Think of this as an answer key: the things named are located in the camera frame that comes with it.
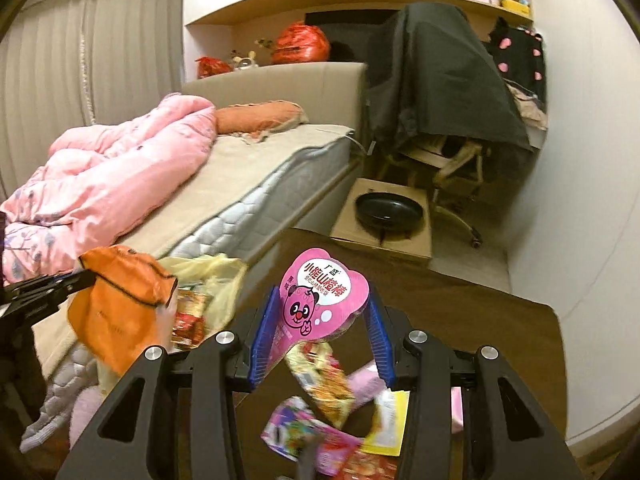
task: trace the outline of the orange bag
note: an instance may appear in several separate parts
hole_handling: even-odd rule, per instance
[[[198,79],[209,77],[210,75],[233,72],[233,69],[229,66],[229,63],[225,63],[217,57],[199,57],[198,59],[196,59],[196,63],[198,64]]]
[[[163,345],[162,332],[170,337],[175,310],[166,327],[162,314],[175,301],[178,280],[149,254],[125,246],[92,249],[79,261],[96,280],[76,294],[68,321],[78,339],[122,376],[145,348]]]
[[[276,40],[271,62],[283,64],[326,61],[330,50],[329,40],[322,30],[296,22],[289,25]]]

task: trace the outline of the brown table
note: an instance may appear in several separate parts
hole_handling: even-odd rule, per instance
[[[327,250],[350,269],[362,273],[375,284],[387,305],[407,313],[415,328],[432,333],[452,348],[465,351],[475,351],[485,344],[495,346],[564,434],[564,351],[558,319],[548,306],[450,278],[421,264],[395,260],[382,251],[371,253],[348,249],[331,238],[290,229],[280,242],[277,263],[240,309],[261,304],[270,288],[280,283],[293,260],[312,247]],[[343,336],[331,341],[331,345],[348,374],[372,360],[361,319],[356,320]],[[238,436],[249,480],[272,480],[278,475],[294,477],[295,464],[268,449],[260,439],[271,412],[293,395],[304,397],[322,419],[284,361],[237,407]],[[362,407],[350,416],[343,429],[356,436],[364,436],[370,429],[372,411],[371,405]],[[460,478],[462,471],[459,436],[454,438],[452,447],[451,477],[455,479]]]

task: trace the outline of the bed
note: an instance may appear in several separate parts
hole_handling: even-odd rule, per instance
[[[309,124],[249,145],[219,137],[190,181],[135,231],[118,242],[156,258],[224,252],[250,265],[245,290],[270,268],[280,235],[300,226],[328,234],[354,179],[360,149],[364,65],[309,63],[268,66],[186,83],[182,92],[216,107],[270,100],[301,105]],[[47,380],[39,420],[21,450],[38,447],[70,417],[78,393],[97,382],[95,359],[66,323],[65,306],[34,327]]]

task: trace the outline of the floral pink blanket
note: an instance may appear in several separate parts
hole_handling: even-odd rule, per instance
[[[207,160],[214,112],[202,97],[170,94],[132,121],[62,134],[0,205],[5,280],[70,270],[80,254],[140,224]]]

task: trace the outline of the office chair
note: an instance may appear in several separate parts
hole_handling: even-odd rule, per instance
[[[477,249],[482,246],[482,236],[471,224],[459,215],[459,208],[444,205],[440,200],[440,190],[446,188],[455,178],[462,178],[471,184],[469,197],[474,199],[484,182],[482,176],[482,145],[475,140],[466,139],[462,147],[453,155],[443,155],[443,149],[449,136],[424,135],[412,139],[404,148],[400,149],[400,155],[387,155],[378,172],[378,180],[383,180],[389,166],[406,168],[409,172],[407,184],[415,187],[418,171],[422,164],[437,168],[433,177],[433,197],[431,206],[436,214],[441,214],[457,222],[471,235],[470,244]],[[471,174],[460,174],[459,170],[475,160],[475,171]]]

